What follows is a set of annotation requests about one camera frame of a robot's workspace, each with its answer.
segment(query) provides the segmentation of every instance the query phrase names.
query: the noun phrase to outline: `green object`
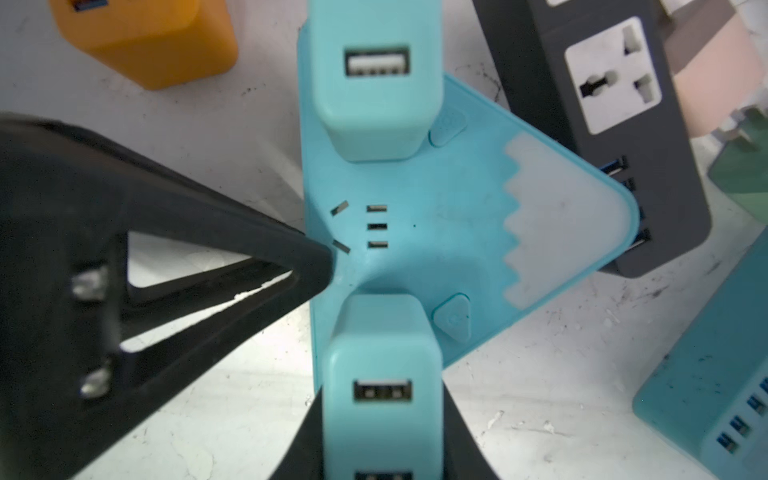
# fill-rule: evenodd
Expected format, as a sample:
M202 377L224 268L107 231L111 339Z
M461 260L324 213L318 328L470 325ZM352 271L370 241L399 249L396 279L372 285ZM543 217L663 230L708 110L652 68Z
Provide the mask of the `green object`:
M756 108L744 112L744 135L729 141L709 177L726 195L768 224L768 118Z

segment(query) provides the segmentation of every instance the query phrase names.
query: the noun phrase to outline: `universal socket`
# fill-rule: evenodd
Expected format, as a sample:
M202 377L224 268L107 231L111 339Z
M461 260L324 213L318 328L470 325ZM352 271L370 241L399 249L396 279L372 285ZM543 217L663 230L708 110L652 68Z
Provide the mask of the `universal socket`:
M654 63L637 16L568 47L565 63L593 135L661 103Z
M633 179L639 233L652 240L604 271L641 276L700 245L709 208L650 2L473 2L511 112L616 181Z

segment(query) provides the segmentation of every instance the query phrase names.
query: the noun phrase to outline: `white surface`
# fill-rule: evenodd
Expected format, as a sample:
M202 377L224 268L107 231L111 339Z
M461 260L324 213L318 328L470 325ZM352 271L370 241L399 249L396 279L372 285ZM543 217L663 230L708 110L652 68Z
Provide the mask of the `white surface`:
M300 225L295 50L305 5L229 6L240 42L233 70L145 92L63 42L46 2L6 2L0 109L95 129ZM740 9L765 56L768 3L751 0ZM446 70L505 104L470 0L445 0L443 21ZM713 158L707 142L694 145L702 170ZM704 184L713 231L702 247L638 280L595 274L445 371L502 478L711 478L631 412L641 383L762 228ZM175 274L160 263L163 251L146 252L150 268L163 271L145 274ZM197 255L184 261L204 264L209 252L189 253ZM221 260L209 254L212 264ZM78 480L266 478L312 401L308 315L302 306L247 341Z
M624 47L631 50L624 54ZM589 133L596 135L661 102L661 89L638 17L628 18L565 51L576 97ZM606 78L608 84L583 97L580 86ZM646 80L642 90L635 82Z
M525 310L634 237L637 205L528 133L505 153L520 167L505 190L525 201L504 222L520 242L504 258L520 277L504 297Z

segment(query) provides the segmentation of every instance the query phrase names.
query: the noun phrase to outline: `turquoise usb charger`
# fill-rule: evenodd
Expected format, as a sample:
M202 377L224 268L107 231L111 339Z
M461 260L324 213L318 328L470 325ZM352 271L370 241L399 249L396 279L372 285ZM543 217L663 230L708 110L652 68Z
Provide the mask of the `turquoise usb charger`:
M318 117L345 160L399 160L443 98L439 0L310 0Z
M442 478L442 353L421 302L351 295L324 363L326 478Z
M768 230L634 397L634 412L721 480L768 478Z

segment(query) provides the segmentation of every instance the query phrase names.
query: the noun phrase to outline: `blue usb port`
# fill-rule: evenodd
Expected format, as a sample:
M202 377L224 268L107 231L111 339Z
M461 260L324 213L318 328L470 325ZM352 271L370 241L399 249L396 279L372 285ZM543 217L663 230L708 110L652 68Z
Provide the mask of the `blue usb port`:
M630 192L637 190L637 185L634 184L634 178L628 178L621 182L621 184L624 185Z
M717 437L717 443L721 444L723 448L725 448L730 453L735 452L736 449L739 448L739 444L734 442L733 439L726 433L721 433L720 436Z
M760 399L754 395L752 395L750 399L746 401L746 404L752 407L752 410L759 413L760 415L766 412L766 404L762 403Z
M627 170L628 168L629 165L627 165L627 156L621 155L621 157L617 158L616 160L600 167L600 170L602 170L602 172L609 177L613 177L615 174L622 170Z
M109 5L108 0L74 0L72 6L76 12L85 12L93 8L106 7Z
M634 242L632 242L629 248L627 248L627 252L634 248L638 248L640 245L646 242L650 242L650 230L644 228L643 230L637 232L637 235L634 238Z
M738 415L733 417L733 420L730 421L730 426L732 426L733 429L739 432L739 434L743 437L746 437L750 434L750 426L747 425Z

